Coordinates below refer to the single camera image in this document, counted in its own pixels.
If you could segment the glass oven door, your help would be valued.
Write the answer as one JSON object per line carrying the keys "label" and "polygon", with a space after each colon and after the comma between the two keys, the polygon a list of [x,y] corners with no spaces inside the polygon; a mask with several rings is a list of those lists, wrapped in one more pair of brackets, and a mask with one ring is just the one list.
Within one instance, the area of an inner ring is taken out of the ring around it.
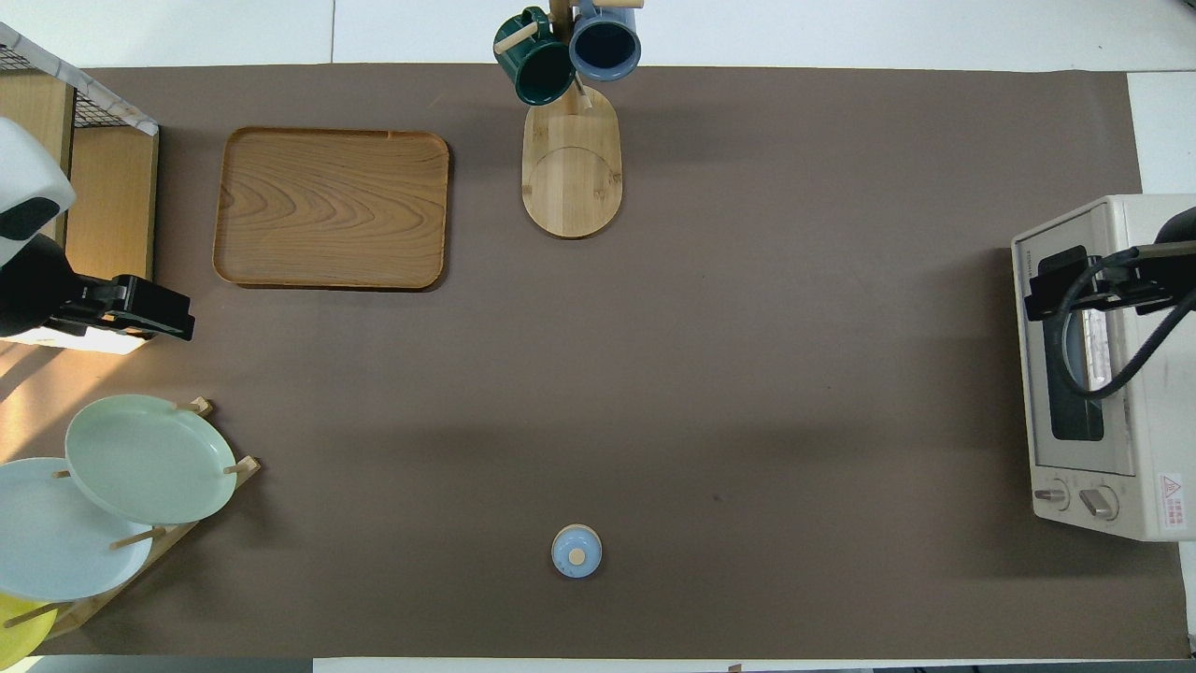
{"label": "glass oven door", "polygon": [[1074,310],[1064,324],[1062,345],[1049,345],[1049,320],[1026,322],[1025,251],[1042,251],[1062,243],[1096,244],[1096,251],[1129,247],[1118,201],[1103,197],[1017,235],[1012,243],[1014,294],[1019,318],[1023,392],[1029,410],[1031,464],[1042,469],[1086,470],[1133,476],[1131,404],[1128,387],[1103,399],[1074,394],[1058,371],[1064,367],[1084,388],[1106,386],[1131,357],[1125,339],[1124,311]]}

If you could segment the dark green mug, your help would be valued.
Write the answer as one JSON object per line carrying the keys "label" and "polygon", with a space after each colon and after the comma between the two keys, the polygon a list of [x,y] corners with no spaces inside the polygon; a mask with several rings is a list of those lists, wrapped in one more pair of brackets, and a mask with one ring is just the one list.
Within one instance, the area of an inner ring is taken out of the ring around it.
{"label": "dark green mug", "polygon": [[529,106],[547,106],[569,88],[574,66],[547,11],[527,6],[504,22],[492,41],[492,55]]}

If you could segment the yellow plate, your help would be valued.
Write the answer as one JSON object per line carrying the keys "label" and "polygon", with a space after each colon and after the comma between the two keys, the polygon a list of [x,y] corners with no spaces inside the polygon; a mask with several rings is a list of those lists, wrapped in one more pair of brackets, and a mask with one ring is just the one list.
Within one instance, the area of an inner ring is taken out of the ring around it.
{"label": "yellow plate", "polygon": [[31,654],[54,626],[57,605],[0,593],[0,669]]}

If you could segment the brown table mat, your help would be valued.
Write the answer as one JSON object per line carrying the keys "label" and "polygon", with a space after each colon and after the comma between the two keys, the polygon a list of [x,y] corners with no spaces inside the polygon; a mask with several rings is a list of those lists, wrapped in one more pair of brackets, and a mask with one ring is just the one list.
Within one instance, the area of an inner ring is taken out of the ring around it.
{"label": "brown table mat", "polygon": [[[1141,189],[1122,73],[645,68],[620,214],[544,235],[496,65],[102,69],[161,124],[191,342],[0,345],[0,459],[208,396],[262,472],[44,654],[1183,659],[1178,550],[1031,504],[1011,238]],[[214,271],[225,142],[451,149],[427,293]],[[563,579],[556,533],[603,542]]]}

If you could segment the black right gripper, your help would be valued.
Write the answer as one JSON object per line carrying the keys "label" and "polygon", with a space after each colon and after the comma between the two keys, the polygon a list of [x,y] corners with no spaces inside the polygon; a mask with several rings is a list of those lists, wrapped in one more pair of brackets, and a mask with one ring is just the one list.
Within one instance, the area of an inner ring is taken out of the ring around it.
{"label": "black right gripper", "polygon": [[1135,246],[1090,261],[1054,302],[1046,290],[1031,290],[1051,252],[1025,251],[1025,320],[1045,322],[1078,308],[1131,308],[1148,316],[1177,302],[1176,246]]}

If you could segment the wooden plate rack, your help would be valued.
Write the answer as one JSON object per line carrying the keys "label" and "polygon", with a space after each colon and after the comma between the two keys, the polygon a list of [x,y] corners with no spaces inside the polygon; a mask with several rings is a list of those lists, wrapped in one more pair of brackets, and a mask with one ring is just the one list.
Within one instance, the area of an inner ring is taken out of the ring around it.
{"label": "wooden plate rack", "polygon": [[[209,400],[205,399],[205,397],[197,397],[197,399],[188,402],[188,404],[176,404],[176,402],[172,402],[172,404],[175,404],[177,408],[193,410],[193,412],[199,414],[199,416],[201,416],[207,422],[209,422],[209,424],[212,424],[212,422],[208,418],[208,414],[212,410],[212,405]],[[228,443],[228,446],[231,451],[234,452],[234,449],[232,449],[231,447],[231,443]],[[65,455],[61,455],[60,459],[65,460]],[[236,476],[236,489],[234,489],[236,491],[239,489],[239,487],[243,487],[245,482],[250,481],[258,472],[260,464],[255,459],[255,457],[251,455],[244,455],[244,457],[234,455],[234,460],[236,463],[234,465],[232,465],[232,467],[230,467],[230,472],[234,473]],[[59,473],[59,476],[71,478],[68,469],[65,469],[63,472]],[[68,601],[68,602],[54,602],[57,605],[57,617],[55,619],[54,626],[50,630],[51,634],[55,635],[60,632],[69,632],[72,630],[77,630],[79,626],[83,626],[83,623],[90,620],[90,618],[92,618],[94,613],[98,612],[99,608],[106,606],[106,604],[110,602],[112,599],[115,599],[115,596],[117,596],[120,592],[124,591],[128,587],[128,585],[132,585],[138,579],[140,579],[141,575],[144,575],[147,570],[150,570],[151,565],[155,564],[158,561],[161,561],[164,555],[166,555],[167,551],[170,551],[184,537],[187,537],[193,531],[193,528],[196,527],[197,524],[150,525],[150,531],[142,534],[138,534],[135,537],[128,537],[128,539],[115,542],[115,544],[112,544],[111,546],[112,549],[124,547],[141,539],[150,539],[150,542],[152,542],[152,545],[150,545],[150,557],[147,557],[141,569],[138,570],[138,573],[133,575],[133,577],[128,580],[124,585],[118,585],[118,587],[111,591],[103,592],[102,594],[94,596],[86,596],[86,599],[80,599],[77,601]]]}

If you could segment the pale green plate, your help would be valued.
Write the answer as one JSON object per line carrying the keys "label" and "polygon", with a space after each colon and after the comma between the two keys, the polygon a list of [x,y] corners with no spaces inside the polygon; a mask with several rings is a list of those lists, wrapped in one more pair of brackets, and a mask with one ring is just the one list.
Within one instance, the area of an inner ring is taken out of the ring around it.
{"label": "pale green plate", "polygon": [[197,524],[234,497],[234,453],[193,410],[150,394],[91,402],[65,430],[71,481],[132,524]]}

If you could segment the blue mug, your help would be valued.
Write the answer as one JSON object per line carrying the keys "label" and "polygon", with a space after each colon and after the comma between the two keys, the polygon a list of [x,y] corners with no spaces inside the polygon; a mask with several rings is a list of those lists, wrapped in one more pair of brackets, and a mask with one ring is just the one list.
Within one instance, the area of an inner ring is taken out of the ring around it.
{"label": "blue mug", "polygon": [[574,4],[569,51],[576,73],[594,81],[629,77],[642,55],[636,12],[643,7],[643,0],[574,0]]}

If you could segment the light blue dinner plate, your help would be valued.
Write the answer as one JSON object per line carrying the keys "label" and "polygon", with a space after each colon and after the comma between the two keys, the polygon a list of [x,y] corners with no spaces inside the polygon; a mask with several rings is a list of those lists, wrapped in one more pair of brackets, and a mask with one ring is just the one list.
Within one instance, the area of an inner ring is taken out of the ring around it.
{"label": "light blue dinner plate", "polygon": [[111,547],[150,526],[94,504],[65,469],[60,457],[0,465],[0,593],[77,601],[124,585],[150,557],[150,539]]}

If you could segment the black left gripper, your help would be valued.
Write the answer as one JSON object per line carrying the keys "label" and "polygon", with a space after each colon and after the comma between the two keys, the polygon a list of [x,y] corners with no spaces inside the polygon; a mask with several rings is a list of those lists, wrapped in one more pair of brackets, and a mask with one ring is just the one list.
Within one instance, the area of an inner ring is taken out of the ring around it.
{"label": "black left gripper", "polygon": [[67,320],[108,331],[150,331],[175,339],[193,341],[195,316],[191,298],[154,285],[148,279],[120,274],[115,279],[97,279],[77,274],[77,295],[67,302]]}

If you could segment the rectangular wooden tray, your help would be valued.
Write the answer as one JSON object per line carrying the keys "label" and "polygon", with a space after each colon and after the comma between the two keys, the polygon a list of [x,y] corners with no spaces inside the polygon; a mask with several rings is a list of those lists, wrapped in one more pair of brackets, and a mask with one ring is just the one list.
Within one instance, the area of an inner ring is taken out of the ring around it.
{"label": "rectangular wooden tray", "polygon": [[422,293],[448,246],[431,131],[243,127],[222,145],[212,264],[242,287]]}

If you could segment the wooden mug tree stand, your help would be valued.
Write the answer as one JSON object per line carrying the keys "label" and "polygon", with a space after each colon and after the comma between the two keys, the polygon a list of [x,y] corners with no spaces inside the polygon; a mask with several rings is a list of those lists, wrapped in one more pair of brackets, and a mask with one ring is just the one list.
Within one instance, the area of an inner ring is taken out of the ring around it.
{"label": "wooden mug tree stand", "polygon": [[[553,33],[568,47],[574,0],[548,0]],[[574,68],[565,94],[529,106],[521,128],[521,204],[533,224],[562,239],[594,235],[614,221],[623,196],[620,120],[606,94]]]}

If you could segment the small blue jar wooden knob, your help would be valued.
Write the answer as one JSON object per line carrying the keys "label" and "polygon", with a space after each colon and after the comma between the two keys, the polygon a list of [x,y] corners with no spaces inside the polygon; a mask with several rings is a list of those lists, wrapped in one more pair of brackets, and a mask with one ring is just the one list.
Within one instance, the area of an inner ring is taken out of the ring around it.
{"label": "small blue jar wooden knob", "polygon": [[563,579],[584,580],[602,565],[603,550],[602,537],[588,525],[569,524],[554,537],[549,558]]}

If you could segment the cream toaster oven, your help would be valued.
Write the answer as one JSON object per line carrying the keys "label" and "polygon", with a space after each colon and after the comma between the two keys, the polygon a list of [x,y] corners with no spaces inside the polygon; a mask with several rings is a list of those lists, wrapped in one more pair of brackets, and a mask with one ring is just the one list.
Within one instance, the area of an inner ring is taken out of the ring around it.
{"label": "cream toaster oven", "polygon": [[[1103,197],[1118,201],[1131,246],[1151,244],[1174,214],[1196,208],[1196,194]],[[1032,498],[1035,515],[1137,542],[1196,542],[1196,295],[1184,299],[1178,307],[1148,316],[1137,316],[1131,308],[1118,310],[1131,316],[1125,322],[1125,339],[1131,342],[1133,350],[1123,369],[1102,388],[1084,388],[1064,367],[1058,371],[1068,388],[1082,399],[1103,399],[1119,388],[1131,388],[1127,400],[1131,404],[1136,472],[1113,476],[1033,467],[1029,440],[1031,494],[1033,487],[1052,479],[1063,481],[1070,490],[1068,510],[1055,510]],[[1049,319],[1051,349],[1062,345],[1069,316]],[[1029,426],[1025,399],[1024,406]],[[1110,524],[1090,516],[1079,498],[1085,487],[1099,485],[1111,487],[1118,495],[1119,515]]]}

